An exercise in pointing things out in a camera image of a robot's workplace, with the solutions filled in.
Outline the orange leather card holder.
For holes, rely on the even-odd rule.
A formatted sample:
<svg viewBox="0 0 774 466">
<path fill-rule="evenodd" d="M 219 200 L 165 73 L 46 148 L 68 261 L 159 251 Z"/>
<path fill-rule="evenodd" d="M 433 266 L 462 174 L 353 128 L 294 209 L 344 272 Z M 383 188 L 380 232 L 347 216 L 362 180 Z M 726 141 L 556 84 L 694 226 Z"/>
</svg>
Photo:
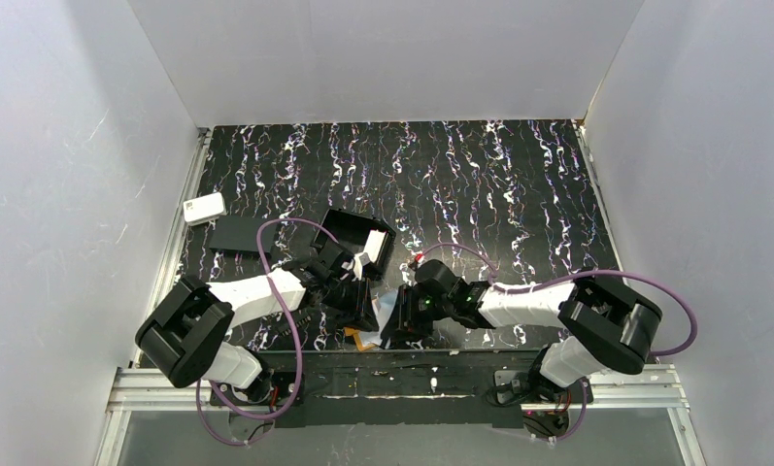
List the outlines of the orange leather card holder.
<svg viewBox="0 0 774 466">
<path fill-rule="evenodd" d="M 383 293 L 370 301 L 372 330 L 362 330 L 348 325 L 343 327 L 344 337 L 351 341 L 357 351 L 388 350 L 390 348 L 390 337 L 386 330 L 396 301 L 396 290 Z"/>
</svg>

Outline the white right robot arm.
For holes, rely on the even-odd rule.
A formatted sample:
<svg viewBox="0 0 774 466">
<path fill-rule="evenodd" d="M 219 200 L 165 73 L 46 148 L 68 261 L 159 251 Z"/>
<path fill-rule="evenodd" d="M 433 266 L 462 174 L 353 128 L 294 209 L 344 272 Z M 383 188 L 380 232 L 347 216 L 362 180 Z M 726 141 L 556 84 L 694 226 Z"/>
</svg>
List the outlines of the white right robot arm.
<svg viewBox="0 0 774 466">
<path fill-rule="evenodd" d="M 527 324 L 568 330 L 564 341 L 539 351 L 526 375 L 527 387 L 558 391 L 604 369 L 641 373 L 662 311 L 609 271 L 501 289 L 468 282 L 433 259 L 416 268 L 413 284 L 399 287 L 381 336 L 389 344 L 414 342 L 443 319 L 469 329 Z"/>
</svg>

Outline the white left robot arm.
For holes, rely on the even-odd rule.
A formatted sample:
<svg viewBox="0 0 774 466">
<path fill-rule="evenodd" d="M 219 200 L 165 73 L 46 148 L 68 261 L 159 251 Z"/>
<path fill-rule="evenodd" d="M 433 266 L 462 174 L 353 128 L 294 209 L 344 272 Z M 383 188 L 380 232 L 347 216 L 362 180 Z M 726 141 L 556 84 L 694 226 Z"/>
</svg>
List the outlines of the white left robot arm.
<svg viewBox="0 0 774 466">
<path fill-rule="evenodd" d="M 262 374 L 262 363 L 249 350 L 228 344 L 227 332 L 318 305 L 348 316 L 371 303 L 364 275 L 370 263 L 368 252 L 329 243 L 248 279 L 204 283 L 185 276 L 137 330 L 135 343 L 174 387 L 207 380 L 247 389 Z"/>
</svg>

